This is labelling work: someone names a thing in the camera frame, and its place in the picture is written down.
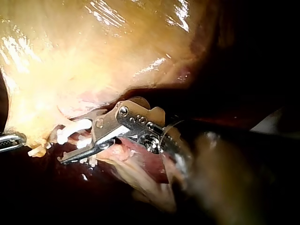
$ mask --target instrument screw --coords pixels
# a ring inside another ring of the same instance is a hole
[[[141,117],[141,123],[142,123],[142,124],[145,124],[146,121],[147,121],[147,119],[146,119],[145,117]]]
[[[128,115],[128,108],[126,106],[123,106],[120,108],[120,111],[119,111],[120,115],[121,116],[127,116]]]

